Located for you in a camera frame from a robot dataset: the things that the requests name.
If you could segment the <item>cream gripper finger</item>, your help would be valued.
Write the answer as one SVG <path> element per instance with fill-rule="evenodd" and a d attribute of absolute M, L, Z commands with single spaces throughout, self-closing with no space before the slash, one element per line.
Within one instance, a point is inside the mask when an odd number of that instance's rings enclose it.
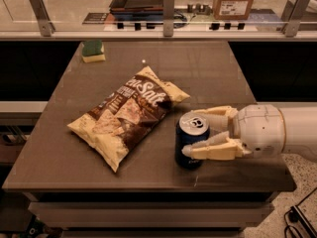
<path fill-rule="evenodd" d="M 231 161 L 249 155 L 249 150 L 240 139 L 232 139 L 228 131 L 207 140 L 185 145 L 181 153 L 194 160 Z"/>
<path fill-rule="evenodd" d="M 226 131 L 238 114 L 238 109 L 232 106 L 217 106 L 207 109 L 196 109 L 194 113 L 201 114 L 209 122 L 211 129 Z"/>

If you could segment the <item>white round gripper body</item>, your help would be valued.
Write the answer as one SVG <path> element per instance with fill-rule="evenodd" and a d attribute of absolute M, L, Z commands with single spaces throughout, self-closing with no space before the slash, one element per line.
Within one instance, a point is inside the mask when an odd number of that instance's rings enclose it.
<path fill-rule="evenodd" d="M 270 104 L 249 105 L 233 119 L 234 138 L 239 139 L 245 154 L 255 158 L 281 153 L 285 127 L 281 112 Z"/>

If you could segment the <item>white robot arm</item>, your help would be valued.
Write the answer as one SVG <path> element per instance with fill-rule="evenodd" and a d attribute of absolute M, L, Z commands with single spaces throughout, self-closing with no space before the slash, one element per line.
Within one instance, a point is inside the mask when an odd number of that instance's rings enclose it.
<path fill-rule="evenodd" d="M 231 161 L 245 156 L 297 154 L 317 161 L 317 108 L 248 105 L 239 110 L 218 106 L 192 110 L 180 119 L 185 130 L 210 131 L 209 138 L 186 143 L 182 156 L 194 160 Z"/>

